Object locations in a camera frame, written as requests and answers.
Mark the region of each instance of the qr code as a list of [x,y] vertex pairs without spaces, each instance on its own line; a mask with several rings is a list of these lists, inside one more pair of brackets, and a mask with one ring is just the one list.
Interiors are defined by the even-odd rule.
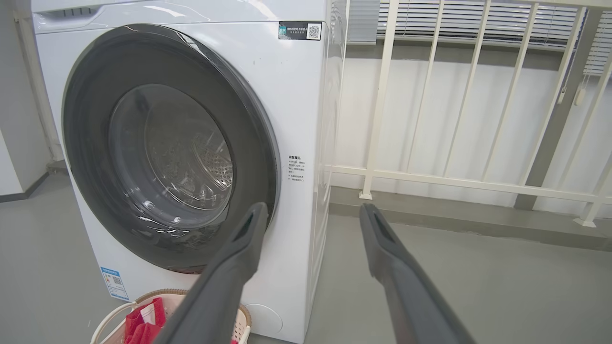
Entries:
[[306,35],[306,39],[315,39],[315,40],[321,39],[321,23],[317,23],[317,24],[309,23],[308,24],[308,34]]

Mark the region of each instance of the door glass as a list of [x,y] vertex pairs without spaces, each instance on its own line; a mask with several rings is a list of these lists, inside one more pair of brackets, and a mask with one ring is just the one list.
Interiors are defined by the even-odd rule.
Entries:
[[168,228],[223,220],[230,152],[209,113],[187,94],[161,84],[132,89],[114,110],[109,140],[125,195],[144,217]]

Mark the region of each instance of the baseboard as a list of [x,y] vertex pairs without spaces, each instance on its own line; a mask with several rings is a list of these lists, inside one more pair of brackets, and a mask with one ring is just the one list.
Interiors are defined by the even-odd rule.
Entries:
[[372,191],[372,197],[362,200],[359,190],[332,187],[329,212],[358,217],[359,207],[368,202],[391,223],[612,252],[612,220],[597,219],[597,227],[588,228],[572,215],[388,192]]
[[54,161],[54,162],[50,162],[47,164],[47,171],[50,174],[65,174],[66,176],[68,175],[68,168],[66,167],[66,161],[65,160],[59,160],[59,161]]
[[30,185],[30,187],[28,187],[28,189],[25,192],[12,193],[10,195],[1,195],[0,203],[27,200],[34,193],[34,191],[36,191],[36,189],[45,181],[45,179],[48,176],[49,176],[49,172],[45,172],[45,174],[43,174],[32,185]]

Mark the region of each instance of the floor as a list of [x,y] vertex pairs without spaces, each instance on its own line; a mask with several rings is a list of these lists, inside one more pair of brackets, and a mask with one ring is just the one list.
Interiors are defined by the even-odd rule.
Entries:
[[[394,225],[479,343],[609,343],[612,253]],[[358,219],[331,215],[307,343],[394,341]],[[109,297],[66,176],[0,204],[3,343],[87,343]],[[280,343],[253,335],[250,344]]]
[[[332,187],[329,211],[359,216],[360,190]],[[577,224],[575,215],[526,211],[492,204],[443,200],[371,191],[371,202],[393,223],[458,233],[521,239],[577,249],[612,252],[612,219],[596,219],[596,228]]]

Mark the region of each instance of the window blind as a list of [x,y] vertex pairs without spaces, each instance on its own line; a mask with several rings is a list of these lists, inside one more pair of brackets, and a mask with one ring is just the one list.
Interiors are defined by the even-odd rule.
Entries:
[[351,0],[348,14],[348,33],[346,35],[348,42],[376,43],[380,7],[380,0]]
[[[445,1],[440,38],[476,39],[483,8],[483,1]],[[484,44],[506,42],[519,45],[527,25],[530,8],[529,4],[491,3]],[[406,38],[432,36],[438,9],[438,0],[400,0],[395,34]],[[530,45],[564,48],[577,9],[540,5],[537,11]],[[388,13],[389,0],[382,0],[378,16],[378,35],[384,34]]]
[[612,48],[612,12],[603,11],[602,18],[597,26],[597,33],[591,45],[589,59],[584,66],[584,74],[601,75],[606,59]]

